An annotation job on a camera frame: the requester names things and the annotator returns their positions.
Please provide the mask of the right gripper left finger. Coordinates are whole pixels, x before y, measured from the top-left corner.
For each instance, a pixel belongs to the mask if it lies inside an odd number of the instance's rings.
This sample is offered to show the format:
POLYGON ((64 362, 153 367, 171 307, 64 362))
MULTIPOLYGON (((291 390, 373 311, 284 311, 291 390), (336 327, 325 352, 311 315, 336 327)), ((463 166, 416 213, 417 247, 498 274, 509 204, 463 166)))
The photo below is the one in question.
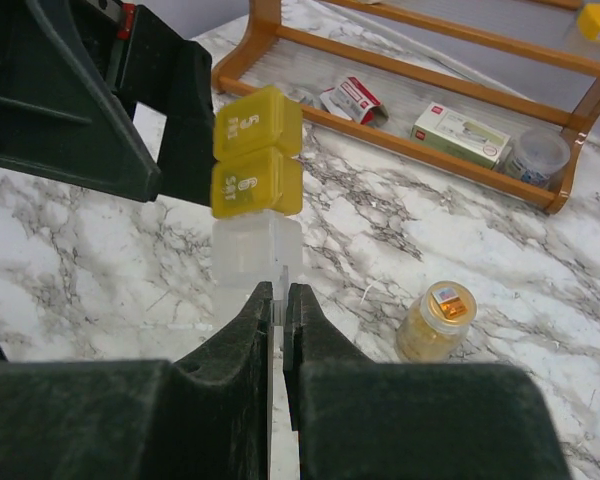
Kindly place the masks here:
POLYGON ((0 479, 265 479, 273 292, 169 360, 16 363, 0 347, 0 479))

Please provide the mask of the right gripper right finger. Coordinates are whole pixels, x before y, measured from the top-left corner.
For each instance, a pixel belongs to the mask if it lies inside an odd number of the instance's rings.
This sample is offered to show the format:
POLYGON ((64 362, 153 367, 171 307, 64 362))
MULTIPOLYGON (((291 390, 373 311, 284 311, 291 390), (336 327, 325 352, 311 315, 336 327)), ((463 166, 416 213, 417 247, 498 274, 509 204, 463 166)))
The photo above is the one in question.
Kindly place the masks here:
POLYGON ((567 479, 544 397, 494 363, 378 363, 290 288, 284 377, 304 479, 567 479))

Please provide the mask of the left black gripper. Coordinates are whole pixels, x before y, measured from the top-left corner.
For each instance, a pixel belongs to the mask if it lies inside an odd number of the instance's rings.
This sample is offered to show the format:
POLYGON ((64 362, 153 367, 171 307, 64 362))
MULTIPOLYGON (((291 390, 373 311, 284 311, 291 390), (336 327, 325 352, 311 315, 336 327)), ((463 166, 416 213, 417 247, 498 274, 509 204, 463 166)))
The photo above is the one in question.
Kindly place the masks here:
POLYGON ((0 167, 139 202, 161 183, 163 195, 208 206, 211 66, 144 5, 0 1, 0 167), (157 164, 115 88, 165 115, 157 164))

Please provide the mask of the clear pill bottle gold lid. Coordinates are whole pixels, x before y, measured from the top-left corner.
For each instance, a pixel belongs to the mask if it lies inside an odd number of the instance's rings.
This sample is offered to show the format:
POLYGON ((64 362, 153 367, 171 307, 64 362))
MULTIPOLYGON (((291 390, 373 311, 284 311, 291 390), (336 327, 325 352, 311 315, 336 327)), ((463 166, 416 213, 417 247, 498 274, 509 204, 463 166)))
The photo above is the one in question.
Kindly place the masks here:
POLYGON ((396 331, 396 350, 411 362, 444 361, 464 341, 476 315, 476 300, 465 286, 436 282, 407 310, 396 331))

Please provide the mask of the yellow weekly pill organizer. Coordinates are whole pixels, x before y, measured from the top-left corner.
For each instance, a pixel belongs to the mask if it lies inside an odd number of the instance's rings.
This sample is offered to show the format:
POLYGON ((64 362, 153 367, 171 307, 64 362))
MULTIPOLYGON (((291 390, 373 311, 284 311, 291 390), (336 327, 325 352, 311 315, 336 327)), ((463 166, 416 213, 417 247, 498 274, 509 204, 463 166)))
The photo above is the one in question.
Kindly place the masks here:
POLYGON ((271 321, 284 323, 290 284, 302 267, 303 114, 266 86, 221 108, 213 131, 211 213, 214 312, 230 320, 255 287, 273 291, 271 321))

